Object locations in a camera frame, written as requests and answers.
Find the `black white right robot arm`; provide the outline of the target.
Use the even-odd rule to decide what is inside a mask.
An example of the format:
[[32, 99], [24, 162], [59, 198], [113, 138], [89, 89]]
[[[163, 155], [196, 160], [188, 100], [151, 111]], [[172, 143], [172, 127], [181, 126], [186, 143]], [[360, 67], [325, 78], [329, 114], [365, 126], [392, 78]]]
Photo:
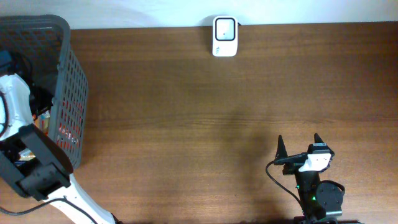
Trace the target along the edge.
[[337, 182], [320, 179], [320, 173], [330, 167], [334, 156], [334, 151], [318, 134], [314, 134], [314, 143], [306, 152], [292, 156], [287, 154], [282, 136], [278, 137], [273, 164], [282, 166], [284, 175], [295, 176], [298, 202], [303, 211], [301, 217], [294, 218], [294, 223], [338, 222], [345, 188]]

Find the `red Hacks candy bag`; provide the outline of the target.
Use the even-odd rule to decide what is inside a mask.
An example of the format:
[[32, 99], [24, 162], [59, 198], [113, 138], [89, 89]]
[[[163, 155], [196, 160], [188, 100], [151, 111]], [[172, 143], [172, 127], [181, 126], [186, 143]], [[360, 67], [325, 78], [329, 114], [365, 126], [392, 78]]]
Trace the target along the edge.
[[63, 99], [60, 105], [58, 137], [56, 143], [69, 152], [79, 150], [83, 137], [83, 105], [76, 101]]

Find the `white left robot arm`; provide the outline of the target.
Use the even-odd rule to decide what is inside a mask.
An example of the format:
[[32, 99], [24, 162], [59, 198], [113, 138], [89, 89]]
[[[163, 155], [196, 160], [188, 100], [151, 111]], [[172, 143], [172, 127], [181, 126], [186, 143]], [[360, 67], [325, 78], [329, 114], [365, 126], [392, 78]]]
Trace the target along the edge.
[[34, 123], [44, 106], [44, 93], [24, 68], [24, 56], [1, 51], [1, 178], [23, 198], [38, 205], [23, 216], [51, 205], [73, 223], [119, 223], [114, 214], [98, 205], [80, 186], [67, 154]]

